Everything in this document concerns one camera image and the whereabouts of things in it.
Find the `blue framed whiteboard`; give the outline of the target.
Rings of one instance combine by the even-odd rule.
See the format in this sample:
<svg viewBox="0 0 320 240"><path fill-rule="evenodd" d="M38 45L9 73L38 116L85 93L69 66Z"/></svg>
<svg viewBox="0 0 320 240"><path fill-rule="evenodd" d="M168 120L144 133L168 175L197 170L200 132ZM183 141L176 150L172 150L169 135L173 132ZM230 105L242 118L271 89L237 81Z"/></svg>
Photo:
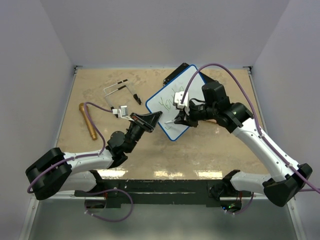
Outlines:
<svg viewBox="0 0 320 240"><path fill-rule="evenodd" d="M150 113L162 112L158 124L171 141L176 141L189 128L185 125L174 124L173 122L169 123L169 121L172 121L179 113L173 105L175 93L185 90L189 80L196 71L197 67L195 65L188 66L177 77L152 95L145 103Z"/></svg>

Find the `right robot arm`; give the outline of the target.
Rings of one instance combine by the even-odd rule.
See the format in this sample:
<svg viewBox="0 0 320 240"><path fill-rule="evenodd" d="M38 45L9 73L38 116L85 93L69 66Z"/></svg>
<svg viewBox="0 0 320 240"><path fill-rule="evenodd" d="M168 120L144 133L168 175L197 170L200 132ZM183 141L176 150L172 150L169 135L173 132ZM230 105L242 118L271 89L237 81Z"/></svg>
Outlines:
<svg viewBox="0 0 320 240"><path fill-rule="evenodd" d="M265 195L274 205L283 207L305 186L313 172L307 164L299 164L283 152L255 122L253 113L242 103L231 103L218 81L201 87L204 99L195 104L186 91L174 94L173 105L179 111L175 124L197 127L199 121L215 120L240 139L262 162L268 174L251 174L240 170L228 173L210 191L216 200L233 197L242 191Z"/></svg>

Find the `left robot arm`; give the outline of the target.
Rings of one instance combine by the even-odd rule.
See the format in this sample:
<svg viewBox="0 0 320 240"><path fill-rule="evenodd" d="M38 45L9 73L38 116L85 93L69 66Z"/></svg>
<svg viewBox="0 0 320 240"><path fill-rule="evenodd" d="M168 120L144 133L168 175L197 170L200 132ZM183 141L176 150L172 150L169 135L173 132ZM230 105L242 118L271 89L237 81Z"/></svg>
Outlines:
<svg viewBox="0 0 320 240"><path fill-rule="evenodd" d="M127 160L144 133L151 133L162 116L162 111L148 114L132 113L126 132L115 131L104 142L102 150L82 153L62 152L54 147L29 166L27 193L37 200L46 200L62 191L83 191L99 196L104 184L97 180L93 170L112 169Z"/></svg>

